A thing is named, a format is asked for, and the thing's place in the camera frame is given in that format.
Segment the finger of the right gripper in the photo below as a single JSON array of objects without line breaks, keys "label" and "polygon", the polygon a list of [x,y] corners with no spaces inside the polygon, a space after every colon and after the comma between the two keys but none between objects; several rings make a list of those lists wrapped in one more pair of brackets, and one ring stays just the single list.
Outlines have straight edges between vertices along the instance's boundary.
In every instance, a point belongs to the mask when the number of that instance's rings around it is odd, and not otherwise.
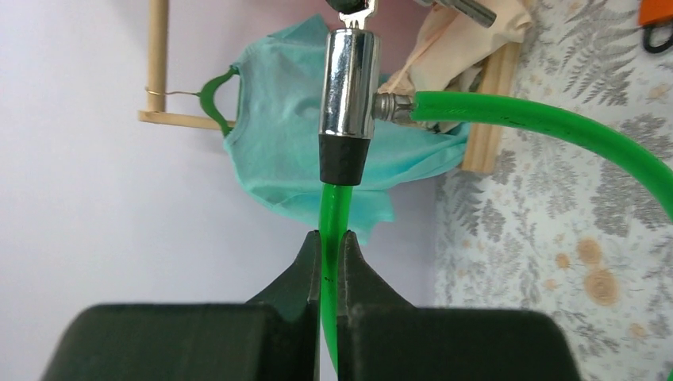
[{"label": "finger of the right gripper", "polygon": [[325,2],[336,12],[351,14],[365,10],[367,0],[325,0]]}]

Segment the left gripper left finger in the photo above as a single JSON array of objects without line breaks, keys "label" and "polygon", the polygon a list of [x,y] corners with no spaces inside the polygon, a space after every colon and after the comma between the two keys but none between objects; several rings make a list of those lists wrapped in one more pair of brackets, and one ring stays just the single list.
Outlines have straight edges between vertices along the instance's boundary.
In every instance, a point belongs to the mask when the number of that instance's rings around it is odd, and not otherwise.
[{"label": "left gripper left finger", "polygon": [[46,380],[316,380],[321,238],[243,303],[101,304],[67,327]]}]

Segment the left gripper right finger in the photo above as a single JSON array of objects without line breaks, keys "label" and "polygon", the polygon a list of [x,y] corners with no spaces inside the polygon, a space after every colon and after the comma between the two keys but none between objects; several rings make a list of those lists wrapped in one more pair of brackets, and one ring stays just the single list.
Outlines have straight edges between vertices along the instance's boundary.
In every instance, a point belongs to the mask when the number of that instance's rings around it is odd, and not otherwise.
[{"label": "left gripper right finger", "polygon": [[532,310],[417,307],[365,261],[354,232],[338,252],[341,380],[577,380],[559,326]]}]

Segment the green cable lock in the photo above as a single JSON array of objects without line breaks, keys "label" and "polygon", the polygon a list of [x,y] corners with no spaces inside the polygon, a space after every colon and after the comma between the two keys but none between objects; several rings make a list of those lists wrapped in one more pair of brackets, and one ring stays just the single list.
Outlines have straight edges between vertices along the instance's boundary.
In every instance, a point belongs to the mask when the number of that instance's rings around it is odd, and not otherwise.
[{"label": "green cable lock", "polygon": [[[318,230],[323,281],[321,319],[329,355],[340,378],[347,354],[337,326],[338,252],[348,228],[352,192],[363,177],[374,132],[379,38],[367,30],[342,28],[327,38],[319,122],[323,184]],[[637,180],[663,210],[672,211],[672,171],[650,151],[601,123],[539,102],[493,94],[422,91],[411,103],[419,121],[465,121],[523,129],[585,148]]]}]

